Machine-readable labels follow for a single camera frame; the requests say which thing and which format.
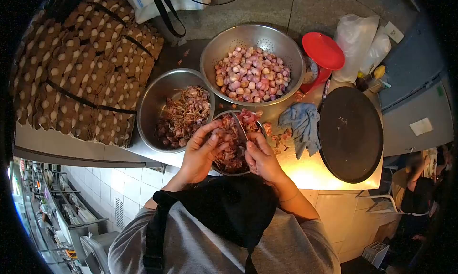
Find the floor drain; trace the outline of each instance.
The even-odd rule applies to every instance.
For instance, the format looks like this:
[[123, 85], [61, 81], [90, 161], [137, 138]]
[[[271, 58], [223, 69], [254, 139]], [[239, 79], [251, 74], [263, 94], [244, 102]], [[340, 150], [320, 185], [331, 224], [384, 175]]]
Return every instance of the floor drain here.
[[124, 202], [121, 201], [119, 198], [114, 198], [114, 215], [116, 219], [116, 226], [120, 229], [124, 228]]

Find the black round lid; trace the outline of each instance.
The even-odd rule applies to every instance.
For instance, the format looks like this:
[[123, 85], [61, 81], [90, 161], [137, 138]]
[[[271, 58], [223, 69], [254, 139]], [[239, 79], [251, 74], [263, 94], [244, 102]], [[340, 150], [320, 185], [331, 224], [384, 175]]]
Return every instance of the black round lid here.
[[348, 183], [366, 180], [383, 150], [383, 129], [372, 102], [353, 87], [334, 89], [320, 109], [320, 154], [329, 171]]

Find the stainless steel bowl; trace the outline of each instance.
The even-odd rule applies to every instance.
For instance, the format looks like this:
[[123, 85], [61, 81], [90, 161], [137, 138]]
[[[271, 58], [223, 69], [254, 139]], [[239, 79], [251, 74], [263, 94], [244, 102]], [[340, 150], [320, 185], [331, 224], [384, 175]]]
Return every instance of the stainless steel bowl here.
[[[259, 47], [282, 58], [284, 65], [291, 69], [286, 93], [274, 101], [262, 103], [235, 101], [221, 93], [216, 85], [215, 65], [236, 47]], [[200, 70], [208, 88], [224, 100], [242, 106], [268, 106], [288, 99], [299, 89], [306, 73], [306, 62], [296, 42], [281, 31], [265, 25], [240, 25], [221, 32], [208, 43], [201, 55]]]
[[[213, 120], [216, 120], [218, 118], [220, 118], [222, 115], [224, 114], [228, 114], [228, 113], [242, 113], [242, 111], [240, 110], [228, 110], [228, 111], [224, 111], [224, 112], [221, 112], [219, 113], [217, 116], [214, 117]], [[267, 138], [267, 133], [266, 133], [266, 129], [264, 129], [264, 126], [261, 124], [261, 122], [259, 121], [256, 121], [258, 127], [260, 128], [260, 131], [262, 132], [262, 134], [264, 135], [264, 137]], [[229, 174], [229, 173], [226, 173], [225, 171], [221, 171], [220, 169], [218, 169], [218, 167], [216, 166], [215, 162], [213, 162], [212, 164], [212, 169], [214, 169], [215, 171], [217, 171], [218, 173], [222, 174], [222, 175], [225, 175], [225, 176], [241, 176], [241, 175], [246, 175], [246, 174], [249, 174], [250, 173], [250, 170], [248, 171], [245, 171], [243, 173], [238, 173], [238, 174]]]
[[164, 149], [155, 136], [155, 131], [166, 99], [179, 99], [181, 90], [186, 89], [190, 85], [198, 85], [209, 92], [210, 115], [208, 116], [207, 123], [212, 121], [215, 114], [215, 96], [205, 85], [203, 76], [198, 71], [187, 68], [179, 68], [166, 72], [146, 88], [137, 113], [137, 127], [141, 139], [153, 150], [169, 154], [179, 153], [185, 150], [185, 147], [172, 150]]

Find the stainless steel counter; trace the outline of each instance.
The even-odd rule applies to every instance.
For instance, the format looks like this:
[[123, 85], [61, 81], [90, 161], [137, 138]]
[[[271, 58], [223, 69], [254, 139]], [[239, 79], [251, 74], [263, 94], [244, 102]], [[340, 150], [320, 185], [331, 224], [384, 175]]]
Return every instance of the stainless steel counter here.
[[[180, 47], [164, 47], [160, 58], [157, 61], [157, 65], [154, 67], [151, 79], [156, 78], [166, 71], [179, 67], [199, 70], [200, 54], [208, 41], [209, 40], [193, 40]], [[188, 49], [190, 50], [189, 54], [188, 56], [184, 57], [183, 54]], [[329, 92], [332, 92], [332, 90], [341, 86], [352, 85], [331, 81]], [[323, 88], [324, 85], [319, 86], [314, 91], [307, 94], [302, 99], [302, 102], [313, 103], [318, 106], [322, 97]], [[375, 105], [375, 108], [381, 117], [381, 108], [378, 95], [369, 91], [365, 92], [365, 94]], [[294, 102], [295, 98], [292, 96], [288, 100], [285, 100], [281, 103], [263, 107], [262, 110], [264, 113], [260, 121], [271, 122], [273, 134], [283, 133], [283, 129], [277, 126], [278, 115]], [[223, 104], [223, 108], [218, 107], [220, 103]], [[215, 114], [219, 114], [220, 112], [229, 109], [232, 109], [232, 106], [228, 102], [216, 96]], [[259, 107], [248, 109], [252, 111], [260, 110]], [[269, 143], [271, 146], [275, 145], [275, 143], [272, 142], [270, 138]], [[382, 159], [380, 159], [377, 169], [367, 180], [358, 184], [350, 184], [337, 179], [333, 174], [329, 172], [329, 170], [324, 165], [319, 152], [314, 154], [312, 157], [309, 157], [308, 153], [305, 152], [301, 159], [297, 160], [295, 157], [293, 140], [290, 138], [286, 144], [290, 148], [278, 155], [277, 159], [285, 173], [295, 182], [298, 188], [316, 190], [363, 190], [375, 189], [380, 185], [383, 156]], [[140, 134], [136, 128], [134, 129], [134, 134], [132, 137], [132, 146], [126, 148], [126, 150], [176, 167], [181, 167], [184, 156], [184, 152], [178, 154], [163, 154], [152, 150], [141, 140]]]

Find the blue cloth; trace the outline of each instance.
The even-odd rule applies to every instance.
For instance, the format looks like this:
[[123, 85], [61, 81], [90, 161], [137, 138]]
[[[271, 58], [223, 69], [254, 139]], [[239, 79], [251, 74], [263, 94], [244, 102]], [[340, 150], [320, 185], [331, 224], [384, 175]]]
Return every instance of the blue cloth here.
[[321, 149], [317, 133], [319, 120], [320, 114], [317, 107], [310, 103], [290, 105], [278, 117], [279, 126], [293, 129], [294, 150], [298, 160], [305, 148], [309, 151], [309, 156]]

